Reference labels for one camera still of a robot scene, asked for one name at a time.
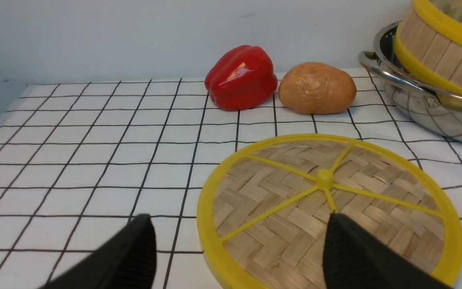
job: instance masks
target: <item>red bell pepper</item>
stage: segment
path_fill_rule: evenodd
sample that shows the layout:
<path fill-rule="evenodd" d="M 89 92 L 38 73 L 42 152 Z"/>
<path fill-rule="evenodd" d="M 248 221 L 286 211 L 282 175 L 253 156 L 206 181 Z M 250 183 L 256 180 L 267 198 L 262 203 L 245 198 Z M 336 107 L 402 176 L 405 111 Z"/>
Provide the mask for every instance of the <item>red bell pepper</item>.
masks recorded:
<path fill-rule="evenodd" d="M 204 85 L 223 110 L 246 110 L 264 103 L 277 88 L 274 65 L 259 46 L 242 45 L 227 52 L 209 71 Z"/>

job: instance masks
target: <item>grid tablecloth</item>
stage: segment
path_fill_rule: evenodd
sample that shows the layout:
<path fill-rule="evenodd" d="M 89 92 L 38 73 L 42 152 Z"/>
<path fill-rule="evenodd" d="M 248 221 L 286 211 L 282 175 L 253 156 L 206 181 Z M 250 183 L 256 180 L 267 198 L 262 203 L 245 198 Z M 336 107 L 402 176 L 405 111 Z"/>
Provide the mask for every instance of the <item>grid tablecloth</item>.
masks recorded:
<path fill-rule="evenodd" d="M 0 119 L 0 289 L 39 287 L 140 213 L 156 228 L 154 288 L 220 288 L 200 252 L 200 190 L 225 157 L 279 135 L 387 148 L 427 172 L 462 222 L 462 143 L 407 119 L 364 69 L 346 71 L 356 100 L 330 116 L 299 115 L 277 95 L 224 112 L 200 78 L 29 87 Z"/>

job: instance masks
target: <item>bread roll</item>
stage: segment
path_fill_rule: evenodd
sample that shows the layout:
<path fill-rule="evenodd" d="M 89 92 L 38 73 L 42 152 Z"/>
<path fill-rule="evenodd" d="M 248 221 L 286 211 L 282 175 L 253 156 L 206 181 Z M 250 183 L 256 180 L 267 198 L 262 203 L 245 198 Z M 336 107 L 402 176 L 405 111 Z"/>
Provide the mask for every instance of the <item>bread roll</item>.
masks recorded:
<path fill-rule="evenodd" d="M 300 114 L 341 113 L 355 98 L 356 85 L 352 77 L 319 62 L 293 67 L 279 85 L 279 101 Z"/>

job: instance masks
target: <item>bamboo steamer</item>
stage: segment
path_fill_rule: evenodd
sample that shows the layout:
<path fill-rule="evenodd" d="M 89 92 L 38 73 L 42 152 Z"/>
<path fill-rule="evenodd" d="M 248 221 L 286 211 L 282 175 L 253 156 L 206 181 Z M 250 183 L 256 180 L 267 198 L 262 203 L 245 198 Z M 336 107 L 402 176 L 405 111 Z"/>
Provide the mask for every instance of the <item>bamboo steamer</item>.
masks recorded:
<path fill-rule="evenodd" d="M 451 6 L 462 6 L 462 0 L 451 0 Z M 416 78 L 462 95 L 462 24 L 429 0 L 412 0 L 398 26 L 393 49 Z"/>
<path fill-rule="evenodd" d="M 325 289 L 331 212 L 346 214 L 409 262 L 452 286 L 462 228 L 440 187 L 371 143 L 333 135 L 266 139 L 209 176 L 197 209 L 207 264 L 224 288 Z"/>

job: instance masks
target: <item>pot handle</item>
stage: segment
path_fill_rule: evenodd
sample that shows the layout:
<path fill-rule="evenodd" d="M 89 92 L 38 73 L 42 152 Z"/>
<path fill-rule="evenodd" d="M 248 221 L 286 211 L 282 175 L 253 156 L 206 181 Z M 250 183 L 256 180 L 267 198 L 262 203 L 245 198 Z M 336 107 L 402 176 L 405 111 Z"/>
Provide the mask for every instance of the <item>pot handle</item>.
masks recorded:
<path fill-rule="evenodd" d="M 358 55 L 358 61 L 361 64 L 361 66 L 363 66 L 367 71 L 373 73 L 380 79 L 398 88 L 402 88 L 416 93 L 421 93 L 435 98 L 435 95 L 433 95 L 431 92 L 414 83 L 412 80 L 408 79 L 401 73 L 383 70 L 378 64 L 379 57 L 375 52 L 362 51 Z"/>

